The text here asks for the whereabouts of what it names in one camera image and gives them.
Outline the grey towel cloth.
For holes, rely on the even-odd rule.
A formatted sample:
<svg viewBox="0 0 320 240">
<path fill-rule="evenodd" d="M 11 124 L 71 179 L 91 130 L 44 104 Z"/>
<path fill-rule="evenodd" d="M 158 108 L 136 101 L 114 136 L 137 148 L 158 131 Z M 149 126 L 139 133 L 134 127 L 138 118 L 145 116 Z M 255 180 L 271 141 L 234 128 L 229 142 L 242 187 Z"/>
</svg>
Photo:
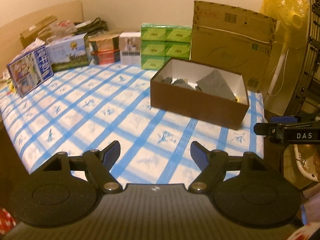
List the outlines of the grey towel cloth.
<svg viewBox="0 0 320 240">
<path fill-rule="evenodd" d="M 213 70 L 196 83 L 195 89 L 197 91 L 237 102 L 236 96 L 218 70 Z"/>
</svg>

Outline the dark grey towel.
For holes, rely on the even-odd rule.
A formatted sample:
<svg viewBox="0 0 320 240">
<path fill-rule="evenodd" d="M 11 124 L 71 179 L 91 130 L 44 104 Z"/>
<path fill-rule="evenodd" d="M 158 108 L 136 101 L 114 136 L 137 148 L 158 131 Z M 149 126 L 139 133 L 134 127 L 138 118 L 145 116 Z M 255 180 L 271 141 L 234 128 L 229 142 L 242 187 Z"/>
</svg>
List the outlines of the dark grey towel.
<svg viewBox="0 0 320 240">
<path fill-rule="evenodd" d="M 176 87 L 181 87 L 181 88 L 186 88 L 190 90 L 196 90 L 195 87 L 189 85 L 187 79 L 173 79 L 172 77 L 160 77 L 161 83 L 167 84 L 167 85 L 172 85 Z"/>
</svg>

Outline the blue checkered tablecloth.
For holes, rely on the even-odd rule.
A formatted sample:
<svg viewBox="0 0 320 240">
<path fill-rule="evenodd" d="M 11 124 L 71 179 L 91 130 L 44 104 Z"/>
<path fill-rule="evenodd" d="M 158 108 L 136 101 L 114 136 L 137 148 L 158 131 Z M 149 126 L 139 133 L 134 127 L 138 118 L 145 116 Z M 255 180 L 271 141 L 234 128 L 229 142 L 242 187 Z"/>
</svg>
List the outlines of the blue checkered tablecloth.
<svg viewBox="0 0 320 240">
<path fill-rule="evenodd" d="M 78 156 L 118 141 L 111 173 L 121 184 L 189 185 L 200 172 L 190 155 L 193 141 L 230 155 L 263 156 L 263 138 L 253 131 L 264 117 L 260 94 L 249 93 L 249 110 L 234 131 L 152 107 L 153 75 L 114 63 L 56 73 L 25 97 L 3 85 L 4 126 L 26 170 L 60 151 Z"/>
</svg>

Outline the brown box white inside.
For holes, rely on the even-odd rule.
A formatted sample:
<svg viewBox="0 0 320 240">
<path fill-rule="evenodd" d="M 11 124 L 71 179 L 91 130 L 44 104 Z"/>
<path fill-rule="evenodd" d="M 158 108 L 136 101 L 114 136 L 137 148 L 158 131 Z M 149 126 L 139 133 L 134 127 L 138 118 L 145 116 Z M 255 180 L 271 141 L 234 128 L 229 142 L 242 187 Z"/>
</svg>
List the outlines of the brown box white inside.
<svg viewBox="0 0 320 240">
<path fill-rule="evenodd" d="M 237 98 L 237 102 L 197 90 L 161 83 L 160 77 L 187 79 L 196 88 L 197 81 L 218 70 Z M 183 59 L 170 59 L 150 80 L 152 107 L 238 130 L 248 111 L 248 92 L 241 74 Z"/>
</svg>

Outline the large cardboard carton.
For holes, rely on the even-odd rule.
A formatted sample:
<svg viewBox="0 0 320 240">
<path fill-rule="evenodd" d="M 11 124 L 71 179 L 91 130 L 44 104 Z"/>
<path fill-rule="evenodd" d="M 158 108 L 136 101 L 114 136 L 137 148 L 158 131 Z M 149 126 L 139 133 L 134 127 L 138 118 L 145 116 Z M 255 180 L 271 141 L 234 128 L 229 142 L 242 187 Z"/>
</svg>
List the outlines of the large cardboard carton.
<svg viewBox="0 0 320 240">
<path fill-rule="evenodd" d="M 247 89 L 258 93 L 271 56 L 276 25 L 274 18 L 258 12 L 195 1 L 190 58 L 241 74 Z"/>
</svg>

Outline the red box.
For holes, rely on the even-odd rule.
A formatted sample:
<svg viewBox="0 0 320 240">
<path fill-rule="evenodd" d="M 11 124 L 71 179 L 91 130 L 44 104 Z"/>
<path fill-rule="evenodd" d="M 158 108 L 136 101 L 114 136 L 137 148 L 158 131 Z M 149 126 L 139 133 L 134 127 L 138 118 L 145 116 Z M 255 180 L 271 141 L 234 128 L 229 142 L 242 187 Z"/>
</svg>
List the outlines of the red box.
<svg viewBox="0 0 320 240">
<path fill-rule="evenodd" d="M 120 61 L 120 50 L 103 50 L 91 52 L 95 64 L 108 64 Z"/>
</svg>

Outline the yellow plastic bag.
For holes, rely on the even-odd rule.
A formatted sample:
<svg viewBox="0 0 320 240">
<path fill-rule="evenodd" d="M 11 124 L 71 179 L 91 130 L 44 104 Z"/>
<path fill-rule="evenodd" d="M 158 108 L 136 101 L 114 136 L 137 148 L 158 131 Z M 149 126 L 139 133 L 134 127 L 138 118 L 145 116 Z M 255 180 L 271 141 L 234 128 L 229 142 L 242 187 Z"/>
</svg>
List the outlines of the yellow plastic bag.
<svg viewBox="0 0 320 240">
<path fill-rule="evenodd" d="M 277 20 L 277 43 L 295 49 L 304 46 L 309 12 L 307 0 L 263 0 L 260 12 Z"/>
</svg>

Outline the blue green milk carton box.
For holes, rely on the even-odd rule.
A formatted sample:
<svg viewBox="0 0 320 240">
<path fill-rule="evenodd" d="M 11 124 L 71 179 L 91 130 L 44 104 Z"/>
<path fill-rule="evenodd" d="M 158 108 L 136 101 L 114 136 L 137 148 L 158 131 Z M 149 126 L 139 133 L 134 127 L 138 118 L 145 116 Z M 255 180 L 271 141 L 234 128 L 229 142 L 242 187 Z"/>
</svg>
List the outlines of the blue green milk carton box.
<svg viewBox="0 0 320 240">
<path fill-rule="evenodd" d="M 87 34 L 67 36 L 46 45 L 53 72 L 89 65 L 86 46 Z"/>
</svg>

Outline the blue white milk box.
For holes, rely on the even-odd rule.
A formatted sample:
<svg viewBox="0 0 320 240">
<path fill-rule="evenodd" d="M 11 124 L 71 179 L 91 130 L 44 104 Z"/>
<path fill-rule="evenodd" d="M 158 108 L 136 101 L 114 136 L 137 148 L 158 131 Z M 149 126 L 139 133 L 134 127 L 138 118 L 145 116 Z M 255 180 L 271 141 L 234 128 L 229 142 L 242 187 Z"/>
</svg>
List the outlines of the blue white milk box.
<svg viewBox="0 0 320 240">
<path fill-rule="evenodd" d="M 45 44 L 24 50 L 7 64 L 7 69 L 22 98 L 54 76 Z"/>
</svg>

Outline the orange brown box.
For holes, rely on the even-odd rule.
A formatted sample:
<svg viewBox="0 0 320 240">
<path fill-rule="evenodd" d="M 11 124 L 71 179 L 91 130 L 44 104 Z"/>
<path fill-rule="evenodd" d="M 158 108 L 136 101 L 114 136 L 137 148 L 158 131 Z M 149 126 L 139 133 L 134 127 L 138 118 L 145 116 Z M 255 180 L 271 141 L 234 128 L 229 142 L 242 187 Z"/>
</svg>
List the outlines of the orange brown box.
<svg viewBox="0 0 320 240">
<path fill-rule="evenodd" d="M 89 43 L 96 53 L 114 51 L 119 49 L 119 37 L 121 32 L 106 32 L 88 38 Z"/>
</svg>

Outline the white product box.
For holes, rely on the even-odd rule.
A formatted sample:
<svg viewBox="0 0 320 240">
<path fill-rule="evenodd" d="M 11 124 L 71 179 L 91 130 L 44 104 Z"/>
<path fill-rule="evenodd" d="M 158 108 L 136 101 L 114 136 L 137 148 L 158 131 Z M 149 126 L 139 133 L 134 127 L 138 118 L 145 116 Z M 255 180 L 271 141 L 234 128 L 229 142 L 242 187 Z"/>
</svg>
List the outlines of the white product box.
<svg viewBox="0 0 320 240">
<path fill-rule="evenodd" d="M 119 36 L 120 60 L 123 65 L 141 65 L 141 32 L 123 32 Z"/>
</svg>

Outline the green tissue pack bundle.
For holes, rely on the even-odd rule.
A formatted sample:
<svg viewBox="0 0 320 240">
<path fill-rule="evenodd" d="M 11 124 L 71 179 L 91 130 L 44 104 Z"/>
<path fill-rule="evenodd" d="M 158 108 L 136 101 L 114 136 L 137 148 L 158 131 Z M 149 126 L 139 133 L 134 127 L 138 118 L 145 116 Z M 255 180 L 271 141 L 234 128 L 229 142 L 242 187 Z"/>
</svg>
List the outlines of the green tissue pack bundle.
<svg viewBox="0 0 320 240">
<path fill-rule="evenodd" d="M 158 70 L 171 58 L 190 59 L 191 27 L 144 23 L 140 34 L 142 69 Z"/>
</svg>

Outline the clear plastic bag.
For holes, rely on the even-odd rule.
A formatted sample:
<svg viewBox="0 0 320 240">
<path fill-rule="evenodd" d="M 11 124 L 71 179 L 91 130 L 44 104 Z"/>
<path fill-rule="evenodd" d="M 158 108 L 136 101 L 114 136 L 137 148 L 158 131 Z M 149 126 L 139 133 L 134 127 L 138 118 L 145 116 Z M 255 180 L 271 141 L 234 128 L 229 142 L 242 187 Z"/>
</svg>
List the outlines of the clear plastic bag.
<svg viewBox="0 0 320 240">
<path fill-rule="evenodd" d="M 76 32 L 77 29 L 71 21 L 54 21 L 38 33 L 38 38 L 50 44 Z"/>
</svg>

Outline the flat brown cardboard box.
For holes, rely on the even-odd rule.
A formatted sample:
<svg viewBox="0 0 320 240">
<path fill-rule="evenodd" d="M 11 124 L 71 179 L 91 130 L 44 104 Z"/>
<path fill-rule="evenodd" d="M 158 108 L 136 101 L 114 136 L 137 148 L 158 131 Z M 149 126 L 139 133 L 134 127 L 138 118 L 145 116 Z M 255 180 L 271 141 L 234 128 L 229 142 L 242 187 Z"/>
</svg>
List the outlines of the flat brown cardboard box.
<svg viewBox="0 0 320 240">
<path fill-rule="evenodd" d="M 20 34 L 20 42 L 23 48 L 27 48 L 27 46 L 33 43 L 35 39 L 38 37 L 39 32 L 56 20 L 57 20 L 56 16 L 53 16 L 53 15 L 47 16 L 44 19 L 40 20 L 39 22 L 33 24 L 27 30 L 23 31 Z"/>
</svg>

